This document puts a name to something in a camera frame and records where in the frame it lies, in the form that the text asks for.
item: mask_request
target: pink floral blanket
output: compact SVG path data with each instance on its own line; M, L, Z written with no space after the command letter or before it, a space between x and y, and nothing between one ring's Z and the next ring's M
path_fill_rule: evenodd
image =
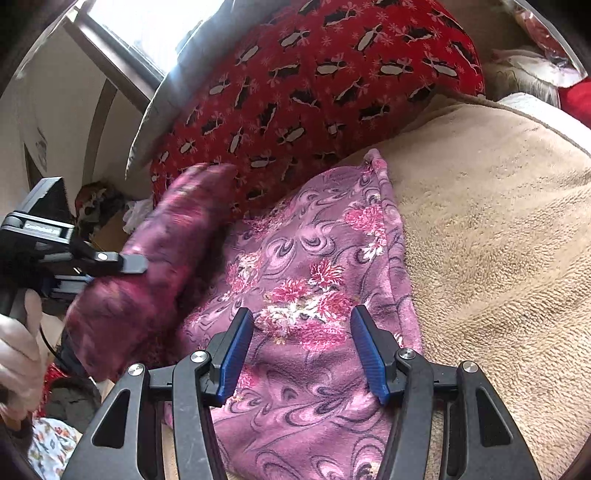
M252 479L373 479L392 419L368 391L351 309L364 304L400 345L421 351L421 340L387 165L377 150L365 160L217 235L227 190L199 191L232 172L186 172L126 246L148 257L147 274L97 280L70 309L89 373L174 363L248 307L256 328L236 393L212 412L226 467ZM191 242L207 254L187 256Z
M421 351L386 162L371 150L365 165L329 170L238 222L223 258L176 350L180 359L207 345L240 307L255 313L236 394L213 412L227 467L246 478L374 478L391 418L368 391L351 309L365 304Z

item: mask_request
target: silver bolt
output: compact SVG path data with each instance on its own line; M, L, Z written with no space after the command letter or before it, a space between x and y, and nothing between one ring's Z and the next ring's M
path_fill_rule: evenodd
M398 354L400 358L404 358L405 360L412 360L417 356L417 353L412 348L401 348Z
M144 373L144 366L142 364L133 364L127 369L127 373L132 377L137 377Z
M191 361L195 364L202 364L205 360L207 360L207 352L203 350L198 350L191 355Z
M462 368L468 372L469 374L473 374L478 372L478 365L476 365L473 361L468 360L467 362L462 363Z

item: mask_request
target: beige fleece blanket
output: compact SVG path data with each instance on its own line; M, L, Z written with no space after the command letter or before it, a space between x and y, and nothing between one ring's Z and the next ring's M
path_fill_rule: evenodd
M435 99L378 148L404 219L425 356L475 360L543 479L558 479L591 433L591 159L487 105ZM427 480L438 476L441 433L439 414Z

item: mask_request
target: black plastic bracket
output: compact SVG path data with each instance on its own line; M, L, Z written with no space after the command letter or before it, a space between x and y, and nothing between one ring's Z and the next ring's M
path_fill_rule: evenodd
M95 415L63 480L164 480L161 417L173 403L180 480L226 480L211 407L234 394L254 323L241 308L228 330L177 365L148 371L131 365Z
M378 480L424 478L434 397L446 402L440 480L541 479L519 428L476 363L432 364L400 348L364 306L351 314L351 333L370 390L383 404L402 397Z

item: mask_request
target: hand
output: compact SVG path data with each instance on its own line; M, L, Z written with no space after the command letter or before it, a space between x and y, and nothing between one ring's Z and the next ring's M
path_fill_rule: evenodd
M33 290L25 295L25 310L26 327L0 315L0 385L10 390L8 404L0 404L5 420L23 420L38 407L43 393L43 363L35 340L43 311Z

